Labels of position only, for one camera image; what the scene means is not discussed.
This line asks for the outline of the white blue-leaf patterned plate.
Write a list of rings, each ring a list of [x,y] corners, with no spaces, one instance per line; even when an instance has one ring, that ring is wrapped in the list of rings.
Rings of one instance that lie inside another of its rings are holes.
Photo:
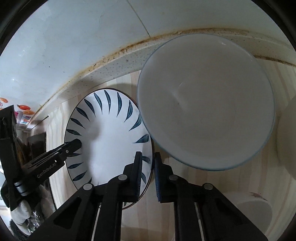
[[[82,147],[66,159],[74,186],[106,184],[142,153],[140,195],[152,176],[154,145],[137,105],[115,89],[92,92],[77,104],[65,130],[65,142],[79,139]]]

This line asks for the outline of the large white blue-rimmed bowl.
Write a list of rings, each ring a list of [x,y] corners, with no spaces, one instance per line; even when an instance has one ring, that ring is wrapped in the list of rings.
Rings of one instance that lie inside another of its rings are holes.
[[[185,165],[221,171],[251,160],[275,122],[271,83],[248,51],[225,38],[189,34],[159,46],[137,84],[142,121]]]

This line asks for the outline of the white black-rimmed bowl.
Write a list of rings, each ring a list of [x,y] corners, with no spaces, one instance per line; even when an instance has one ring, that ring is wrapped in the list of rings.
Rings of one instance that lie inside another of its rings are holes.
[[[280,117],[276,137],[279,160],[287,168],[295,168],[295,96]]]

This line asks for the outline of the black cooktop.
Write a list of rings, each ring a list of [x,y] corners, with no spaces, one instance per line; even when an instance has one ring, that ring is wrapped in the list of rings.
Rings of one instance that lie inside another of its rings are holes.
[[[27,141],[28,158],[32,160],[46,152],[46,133],[40,133],[28,137]]]

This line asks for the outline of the colourful fruit sticker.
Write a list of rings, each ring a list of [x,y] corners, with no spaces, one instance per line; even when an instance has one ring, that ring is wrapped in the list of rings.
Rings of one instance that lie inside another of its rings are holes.
[[[32,117],[35,115],[35,112],[28,105],[24,104],[13,104],[9,102],[6,98],[1,97],[1,109],[13,106],[15,110],[16,117],[16,127],[19,129],[24,129],[27,127]]]

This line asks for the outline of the floral patterned white bowl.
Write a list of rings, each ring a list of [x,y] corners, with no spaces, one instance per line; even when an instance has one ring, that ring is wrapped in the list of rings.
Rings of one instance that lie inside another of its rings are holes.
[[[272,206],[265,198],[254,192],[223,193],[263,234],[268,230],[272,218]]]

